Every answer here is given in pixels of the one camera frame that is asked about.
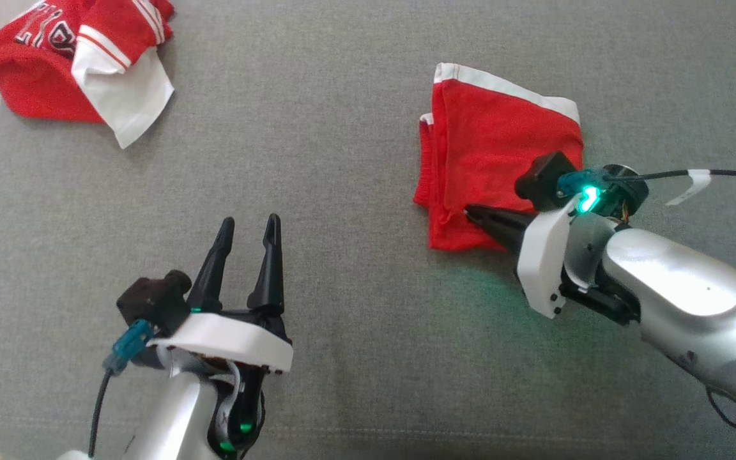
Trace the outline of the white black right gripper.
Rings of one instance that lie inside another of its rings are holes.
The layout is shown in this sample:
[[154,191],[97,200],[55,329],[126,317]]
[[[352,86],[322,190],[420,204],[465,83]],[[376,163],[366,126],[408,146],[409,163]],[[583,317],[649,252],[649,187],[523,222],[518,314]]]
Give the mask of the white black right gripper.
[[564,306],[561,273],[574,206],[535,213],[468,204],[464,213],[501,247],[519,254],[517,276],[529,306],[554,318]]

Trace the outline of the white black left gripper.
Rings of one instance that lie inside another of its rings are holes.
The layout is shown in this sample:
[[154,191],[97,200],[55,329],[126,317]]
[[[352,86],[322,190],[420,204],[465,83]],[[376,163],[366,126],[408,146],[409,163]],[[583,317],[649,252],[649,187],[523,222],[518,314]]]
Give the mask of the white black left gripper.
[[[289,372],[294,349],[266,327],[217,314],[227,257],[233,247],[234,219],[223,219],[212,247],[194,280],[186,303],[190,308],[162,317],[160,329],[146,343],[146,366],[171,375],[192,372],[219,375],[229,364],[268,372]],[[247,307],[265,315],[284,312],[284,267],[281,221],[271,213],[263,235],[264,256]]]

